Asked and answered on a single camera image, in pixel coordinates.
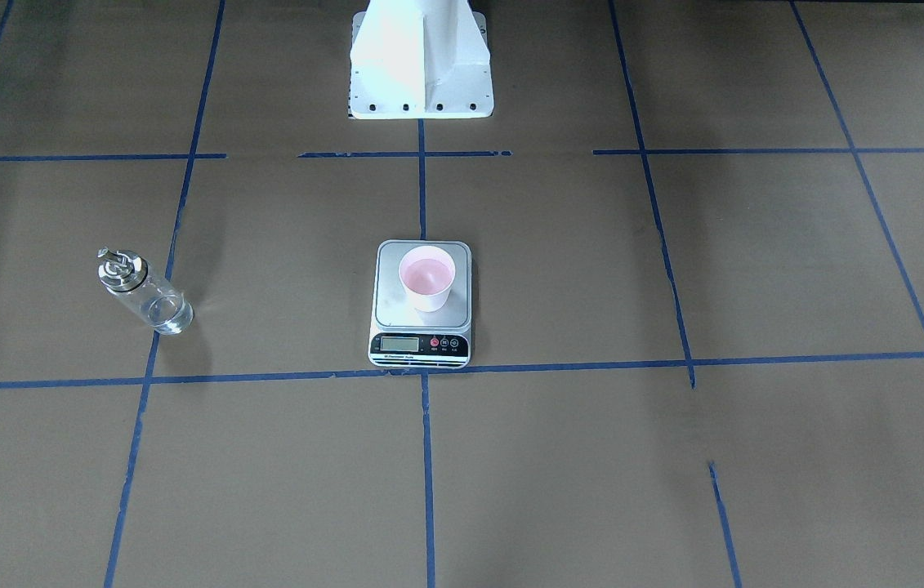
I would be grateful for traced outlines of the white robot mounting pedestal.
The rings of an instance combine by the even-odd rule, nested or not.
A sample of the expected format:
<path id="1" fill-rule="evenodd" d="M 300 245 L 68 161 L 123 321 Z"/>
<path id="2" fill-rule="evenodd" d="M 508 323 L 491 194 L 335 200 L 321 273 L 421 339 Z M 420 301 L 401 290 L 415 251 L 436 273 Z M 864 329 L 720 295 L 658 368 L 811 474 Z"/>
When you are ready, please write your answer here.
<path id="1" fill-rule="evenodd" d="M 371 1 L 353 15 L 351 117 L 474 119 L 494 110 L 487 20 L 469 1 Z"/>

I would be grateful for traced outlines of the white digital kitchen scale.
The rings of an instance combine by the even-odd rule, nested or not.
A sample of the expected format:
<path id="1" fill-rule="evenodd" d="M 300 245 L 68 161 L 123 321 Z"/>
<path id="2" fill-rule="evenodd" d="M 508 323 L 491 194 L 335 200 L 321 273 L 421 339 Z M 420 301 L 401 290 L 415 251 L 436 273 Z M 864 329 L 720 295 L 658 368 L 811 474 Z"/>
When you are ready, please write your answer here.
<path id="1" fill-rule="evenodd" d="M 398 264 L 410 249 L 443 248 L 457 265 L 446 305 L 436 312 L 414 309 L 398 278 Z M 473 356 L 472 252 L 461 241 L 387 239 L 377 250 L 369 320 L 368 360 L 384 368 L 465 368 Z"/>

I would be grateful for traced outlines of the glass sauce bottle metal spout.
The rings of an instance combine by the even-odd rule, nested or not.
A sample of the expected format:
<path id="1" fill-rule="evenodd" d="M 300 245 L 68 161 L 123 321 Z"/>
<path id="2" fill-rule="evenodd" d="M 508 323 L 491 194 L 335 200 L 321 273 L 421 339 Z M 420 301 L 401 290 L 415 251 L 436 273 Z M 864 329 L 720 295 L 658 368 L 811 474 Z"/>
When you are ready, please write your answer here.
<path id="1" fill-rule="evenodd" d="M 181 334 L 194 319 L 193 306 L 140 254 L 101 248 L 98 279 L 105 290 L 159 334 Z"/>

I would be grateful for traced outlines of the pink plastic cup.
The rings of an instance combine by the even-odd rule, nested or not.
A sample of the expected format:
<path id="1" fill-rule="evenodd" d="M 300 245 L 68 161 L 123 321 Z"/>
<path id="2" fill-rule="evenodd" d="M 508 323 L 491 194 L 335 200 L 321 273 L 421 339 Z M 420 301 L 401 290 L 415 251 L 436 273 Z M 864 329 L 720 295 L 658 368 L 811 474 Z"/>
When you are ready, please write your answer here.
<path id="1" fill-rule="evenodd" d="M 446 305 L 457 278 L 457 265 L 443 248 L 417 246 L 399 262 L 398 278 L 410 306 L 420 312 L 436 312 Z"/>

